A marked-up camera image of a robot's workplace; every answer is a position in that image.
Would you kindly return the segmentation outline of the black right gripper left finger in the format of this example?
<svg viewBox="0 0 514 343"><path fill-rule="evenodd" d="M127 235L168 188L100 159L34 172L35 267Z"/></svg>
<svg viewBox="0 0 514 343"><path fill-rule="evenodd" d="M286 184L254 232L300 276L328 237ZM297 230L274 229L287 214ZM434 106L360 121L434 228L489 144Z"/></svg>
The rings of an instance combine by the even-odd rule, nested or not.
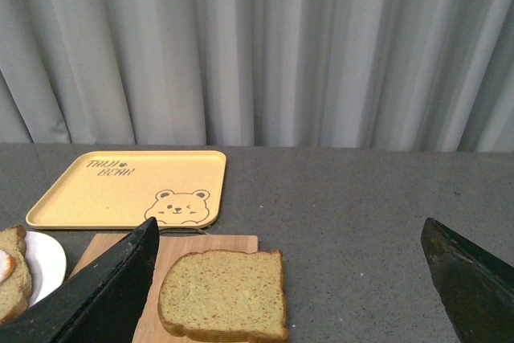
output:
<svg viewBox="0 0 514 343"><path fill-rule="evenodd" d="M1 327L3 342L130 342L159 248L150 218L45 299Z"/></svg>

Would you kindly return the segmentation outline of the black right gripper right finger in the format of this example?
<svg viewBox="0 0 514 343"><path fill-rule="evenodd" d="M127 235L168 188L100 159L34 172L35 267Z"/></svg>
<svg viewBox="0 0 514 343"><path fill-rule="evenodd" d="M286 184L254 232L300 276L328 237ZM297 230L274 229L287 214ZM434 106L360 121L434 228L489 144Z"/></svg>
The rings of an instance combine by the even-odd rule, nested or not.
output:
<svg viewBox="0 0 514 343"><path fill-rule="evenodd" d="M434 218L421 244L458 339L512 342L513 267Z"/></svg>

